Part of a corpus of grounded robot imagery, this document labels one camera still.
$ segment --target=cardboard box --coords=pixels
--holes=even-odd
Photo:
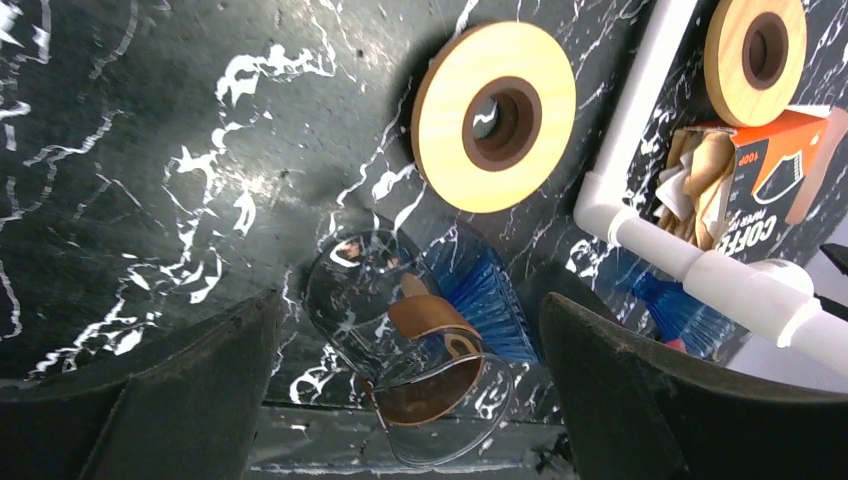
[[[704,250],[765,258],[778,233],[806,217],[846,128],[848,114],[834,109],[825,118],[787,110],[763,127],[676,131],[658,224]]]

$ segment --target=wooden disc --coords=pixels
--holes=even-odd
[[[704,48],[707,93],[736,127],[776,119],[798,88],[807,51],[800,0],[722,0]]]
[[[489,98],[498,104],[497,123],[475,139],[474,116]],[[509,208],[559,162],[575,108],[571,65],[547,32],[515,22],[472,29],[439,52],[418,90],[415,163],[456,208]]]

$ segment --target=black and orange box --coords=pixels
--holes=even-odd
[[[786,110],[762,127],[714,122],[675,132],[669,164],[687,148],[698,152],[691,177],[706,175],[701,183],[709,186],[696,192],[693,180],[692,225],[681,230],[677,219],[674,233],[741,261],[768,257],[779,234],[810,213],[828,170],[836,170],[828,167],[846,129],[848,114],[833,109],[827,116]]]

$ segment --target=blue bristle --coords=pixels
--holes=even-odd
[[[506,268],[479,234],[460,224],[455,241],[431,246],[424,261],[445,299],[489,348],[507,360],[538,363]]]
[[[679,282],[636,271],[622,286],[645,302],[664,342],[680,338],[686,351],[695,357],[711,355],[736,328],[732,320],[683,291]]]

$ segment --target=white pvc pipe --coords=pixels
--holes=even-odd
[[[627,172],[697,0],[658,0],[574,220],[683,282],[693,297],[776,345],[794,348],[848,375],[848,322],[818,300],[716,251],[702,252],[622,202]]]

